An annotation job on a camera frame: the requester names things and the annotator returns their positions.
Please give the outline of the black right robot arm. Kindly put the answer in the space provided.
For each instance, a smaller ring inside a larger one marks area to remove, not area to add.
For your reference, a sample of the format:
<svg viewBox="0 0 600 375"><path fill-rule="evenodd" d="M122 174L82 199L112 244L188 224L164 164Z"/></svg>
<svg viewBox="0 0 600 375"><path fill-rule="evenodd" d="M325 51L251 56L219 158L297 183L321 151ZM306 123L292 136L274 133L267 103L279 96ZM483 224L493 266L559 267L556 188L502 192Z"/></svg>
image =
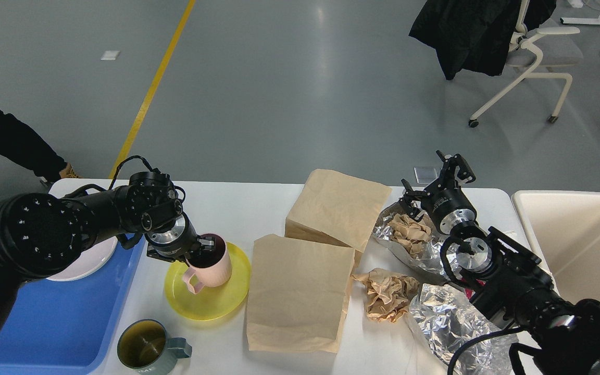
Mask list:
<svg viewBox="0 0 600 375"><path fill-rule="evenodd" d="M482 230L477 211L460 187L476 180L460 154L436 154L443 162L438 178L416 191L402 180L398 200L414 221L423 213L445 235L441 266L455 285L474 292L471 303L486 318L502 314L503 329L467 343L453 354L448 373L471 347L503 335L529 332L539 347L514 343L508 353L514 373L524 373L519 354L531 356L543 374L600 374L600 302L572 304L553 288L541 259L497 228Z"/></svg>

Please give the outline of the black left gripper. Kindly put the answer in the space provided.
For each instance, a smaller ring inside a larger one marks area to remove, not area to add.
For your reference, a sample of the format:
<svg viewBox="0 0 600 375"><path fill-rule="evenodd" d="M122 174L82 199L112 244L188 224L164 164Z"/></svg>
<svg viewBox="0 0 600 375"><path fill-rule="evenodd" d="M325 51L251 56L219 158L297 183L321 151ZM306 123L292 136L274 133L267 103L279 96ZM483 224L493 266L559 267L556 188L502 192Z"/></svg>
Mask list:
<svg viewBox="0 0 600 375"><path fill-rule="evenodd" d="M214 236L198 236L187 215L179 216L172 226L145 233L147 257L166 262L184 262L190 258L210 258L215 253Z"/></svg>

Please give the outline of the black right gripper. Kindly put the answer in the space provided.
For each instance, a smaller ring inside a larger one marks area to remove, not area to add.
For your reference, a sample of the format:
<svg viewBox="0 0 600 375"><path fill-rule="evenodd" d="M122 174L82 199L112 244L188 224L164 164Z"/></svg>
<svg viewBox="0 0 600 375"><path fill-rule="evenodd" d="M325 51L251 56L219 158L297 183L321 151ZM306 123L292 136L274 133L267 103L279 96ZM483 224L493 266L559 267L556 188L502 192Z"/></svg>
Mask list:
<svg viewBox="0 0 600 375"><path fill-rule="evenodd" d="M423 218L421 208L426 211L435 228L443 235L450 235L458 224L468 222L476 225L477 211L462 192L461 186L476 181L476 174L461 154L449 155L441 151L436 154L443 162L438 184L441 191L414 190L409 181L402 180L404 193L398 203L415 222ZM421 202L421 208L414 202Z"/></svg>

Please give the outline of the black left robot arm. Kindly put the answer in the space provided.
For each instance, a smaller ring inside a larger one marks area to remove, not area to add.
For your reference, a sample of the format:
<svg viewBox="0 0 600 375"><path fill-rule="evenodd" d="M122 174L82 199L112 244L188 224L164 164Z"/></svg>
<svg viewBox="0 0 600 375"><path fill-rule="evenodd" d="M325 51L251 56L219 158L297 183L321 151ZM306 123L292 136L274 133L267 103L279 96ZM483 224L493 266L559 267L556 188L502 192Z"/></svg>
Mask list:
<svg viewBox="0 0 600 375"><path fill-rule="evenodd" d="M0 202L0 330L25 283L64 271L107 239L131 249L145 238L148 257L186 264L206 264L223 249L216 235L195 232L170 175L141 161L146 170L126 185L86 184L61 198L20 194Z"/></svg>

